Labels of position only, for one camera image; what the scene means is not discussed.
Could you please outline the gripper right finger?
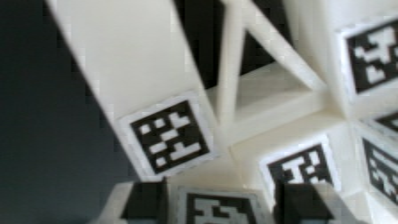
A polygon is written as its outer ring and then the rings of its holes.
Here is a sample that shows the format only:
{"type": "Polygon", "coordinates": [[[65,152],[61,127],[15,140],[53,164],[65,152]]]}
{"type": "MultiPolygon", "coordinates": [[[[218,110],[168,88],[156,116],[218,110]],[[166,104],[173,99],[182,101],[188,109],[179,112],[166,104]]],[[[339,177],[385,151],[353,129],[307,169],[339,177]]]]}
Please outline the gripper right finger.
{"type": "Polygon", "coordinates": [[[328,184],[275,187],[276,224],[355,224],[355,216],[328,184]]]}

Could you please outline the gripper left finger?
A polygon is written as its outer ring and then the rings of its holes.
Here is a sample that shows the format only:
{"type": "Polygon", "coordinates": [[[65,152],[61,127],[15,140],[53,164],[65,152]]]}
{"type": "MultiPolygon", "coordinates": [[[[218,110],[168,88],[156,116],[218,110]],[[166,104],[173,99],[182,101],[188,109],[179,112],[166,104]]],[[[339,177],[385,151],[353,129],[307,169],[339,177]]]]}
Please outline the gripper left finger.
{"type": "Polygon", "coordinates": [[[118,183],[99,216],[86,224],[166,224],[166,221],[166,182],[118,183]]]}

